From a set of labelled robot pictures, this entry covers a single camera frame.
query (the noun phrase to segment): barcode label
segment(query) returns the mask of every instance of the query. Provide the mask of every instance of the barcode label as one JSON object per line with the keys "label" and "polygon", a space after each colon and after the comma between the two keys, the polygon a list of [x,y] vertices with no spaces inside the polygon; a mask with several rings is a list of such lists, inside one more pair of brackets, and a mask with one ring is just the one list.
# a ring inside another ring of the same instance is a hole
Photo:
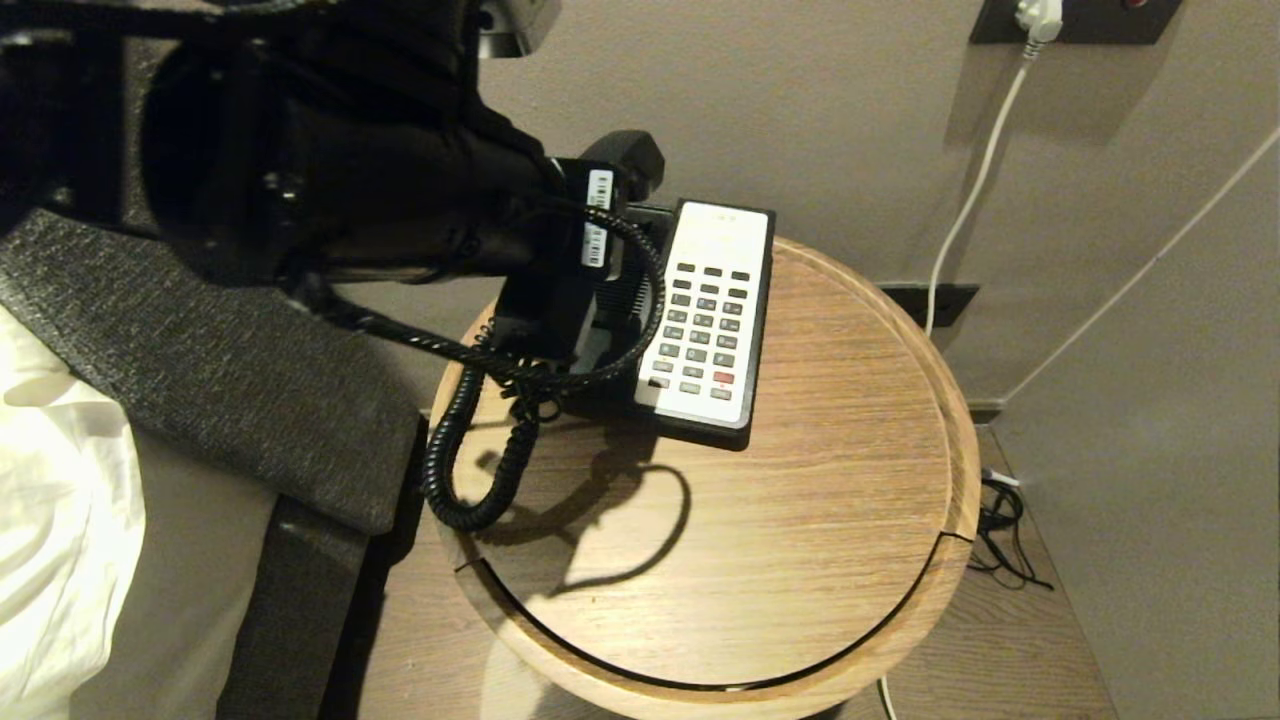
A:
{"label": "barcode label", "polygon": [[[613,199],[613,170],[591,170],[586,176],[586,204],[608,210]],[[588,268],[604,266],[604,249],[608,233],[586,223],[582,231],[582,265]]]}

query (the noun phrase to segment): wooden tabletop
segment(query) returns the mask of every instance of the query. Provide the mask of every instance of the wooden tabletop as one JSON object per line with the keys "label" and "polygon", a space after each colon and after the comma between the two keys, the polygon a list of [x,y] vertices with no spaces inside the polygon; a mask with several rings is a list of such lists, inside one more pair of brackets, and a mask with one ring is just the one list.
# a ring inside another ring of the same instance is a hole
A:
{"label": "wooden tabletop", "polygon": [[[462,497],[488,489],[507,404],[486,387]],[[910,319],[778,240],[745,451],[566,416],[498,525],[442,534],[476,610],[566,689],[635,717],[797,717],[874,682],[937,620],[969,553],[977,457]]]}

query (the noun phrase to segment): wooden floor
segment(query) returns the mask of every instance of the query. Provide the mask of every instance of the wooden floor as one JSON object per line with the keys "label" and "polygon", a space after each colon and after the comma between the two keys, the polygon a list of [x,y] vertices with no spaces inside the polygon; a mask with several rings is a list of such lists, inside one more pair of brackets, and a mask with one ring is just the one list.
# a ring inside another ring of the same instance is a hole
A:
{"label": "wooden floor", "polygon": [[[983,464],[1009,470],[979,428]],[[1023,544],[1039,575],[1057,575],[1029,514]],[[900,720],[1115,717],[1066,594],[1009,591],[970,571],[933,633],[890,674]],[[616,720],[548,684],[495,642],[471,610],[435,537],[417,544],[387,583],[360,716],[369,720]],[[882,719],[876,688],[812,720]]]}

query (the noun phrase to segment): baseboard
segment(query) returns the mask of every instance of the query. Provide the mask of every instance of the baseboard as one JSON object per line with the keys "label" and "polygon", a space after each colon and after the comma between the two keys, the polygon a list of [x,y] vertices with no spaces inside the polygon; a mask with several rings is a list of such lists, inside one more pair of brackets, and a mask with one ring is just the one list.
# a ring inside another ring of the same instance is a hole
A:
{"label": "baseboard", "polygon": [[1004,400],[970,400],[969,416],[974,425],[989,425],[1005,409]]}

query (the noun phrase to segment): power outlet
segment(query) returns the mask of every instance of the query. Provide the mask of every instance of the power outlet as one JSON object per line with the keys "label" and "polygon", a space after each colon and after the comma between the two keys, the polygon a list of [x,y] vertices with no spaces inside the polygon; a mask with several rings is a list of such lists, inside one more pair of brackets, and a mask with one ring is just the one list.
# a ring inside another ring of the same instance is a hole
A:
{"label": "power outlet", "polygon": [[[897,302],[915,324],[924,327],[929,311],[929,286],[927,284],[882,284],[884,295]],[[948,328],[960,319],[960,313],[978,295],[975,284],[940,284],[933,307],[933,327]]]}
{"label": "power outlet", "polygon": [[[1057,42],[1155,45],[1183,0],[1064,0]],[[1018,0],[986,0],[969,42],[1027,42],[1014,14]]]}

